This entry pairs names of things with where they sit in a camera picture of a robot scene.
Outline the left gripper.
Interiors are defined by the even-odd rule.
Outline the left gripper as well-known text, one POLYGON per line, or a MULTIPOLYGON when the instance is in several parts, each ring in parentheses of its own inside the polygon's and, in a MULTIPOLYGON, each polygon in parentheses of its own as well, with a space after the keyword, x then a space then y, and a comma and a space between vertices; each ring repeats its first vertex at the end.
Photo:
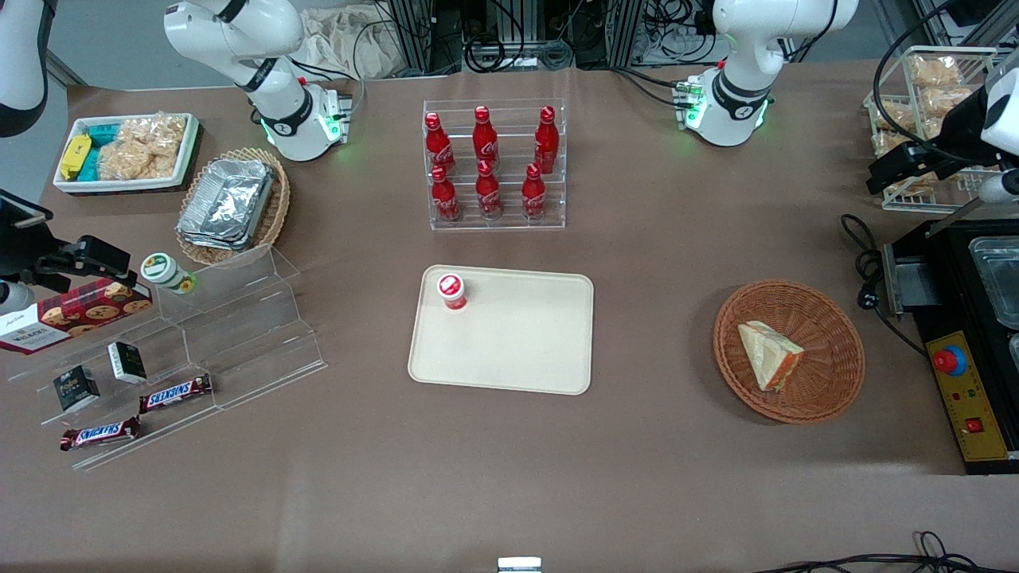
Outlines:
POLYGON ((905 179, 920 177, 924 168, 935 173, 957 173, 969 167, 997 167, 996 148, 982 140, 984 123, 986 119, 975 119, 950 126, 945 120, 938 137, 933 138, 933 146, 940 152, 921 145, 895 146, 870 164, 866 183, 870 195, 878 195, 888 186, 905 179))

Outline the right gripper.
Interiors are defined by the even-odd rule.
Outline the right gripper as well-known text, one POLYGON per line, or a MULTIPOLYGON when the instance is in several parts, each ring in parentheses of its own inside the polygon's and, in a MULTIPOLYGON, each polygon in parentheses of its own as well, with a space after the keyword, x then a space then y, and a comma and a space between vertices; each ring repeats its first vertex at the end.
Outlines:
POLYGON ((54 251, 48 228, 53 213, 13 193, 2 191, 1 196, 3 279, 18 282, 21 273, 37 263, 40 275, 108 277, 116 282, 131 282, 131 255, 127 251, 88 235, 76 242, 58 240, 54 251))

